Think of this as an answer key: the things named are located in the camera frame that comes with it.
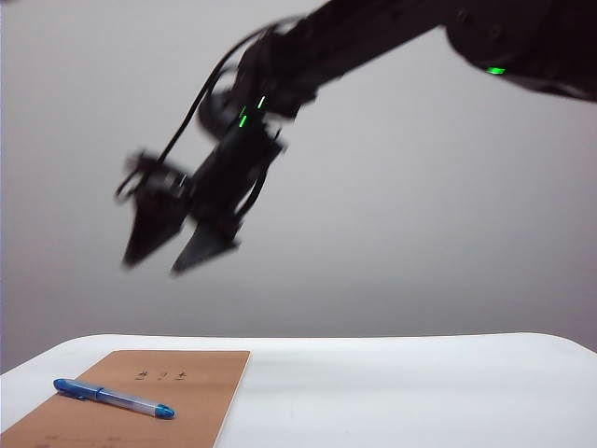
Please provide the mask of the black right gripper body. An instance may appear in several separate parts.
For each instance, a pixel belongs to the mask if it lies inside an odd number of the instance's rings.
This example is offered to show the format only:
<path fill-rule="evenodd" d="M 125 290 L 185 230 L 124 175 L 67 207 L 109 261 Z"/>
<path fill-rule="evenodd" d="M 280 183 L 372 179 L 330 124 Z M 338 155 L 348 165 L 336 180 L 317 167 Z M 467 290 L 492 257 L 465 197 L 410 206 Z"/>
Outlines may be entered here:
<path fill-rule="evenodd" d="M 266 126 L 227 126 L 217 135 L 215 148 L 192 176 L 189 214 L 197 223 L 192 243 L 234 240 L 284 149 L 280 132 Z"/>

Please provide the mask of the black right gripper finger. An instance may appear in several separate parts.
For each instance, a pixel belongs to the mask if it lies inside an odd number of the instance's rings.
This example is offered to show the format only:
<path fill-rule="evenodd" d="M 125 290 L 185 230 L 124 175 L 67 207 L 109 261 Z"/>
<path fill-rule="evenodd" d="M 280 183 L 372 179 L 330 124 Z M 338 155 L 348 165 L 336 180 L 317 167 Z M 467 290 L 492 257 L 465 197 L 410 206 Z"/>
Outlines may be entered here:
<path fill-rule="evenodd" d="M 131 269 L 175 237 L 187 216 L 186 201 L 165 193 L 138 191 L 134 195 L 132 232 L 122 259 Z"/>
<path fill-rule="evenodd" d="M 236 250 L 242 224 L 236 219 L 196 220 L 195 231 L 175 260 L 171 273 L 178 276 Z"/>

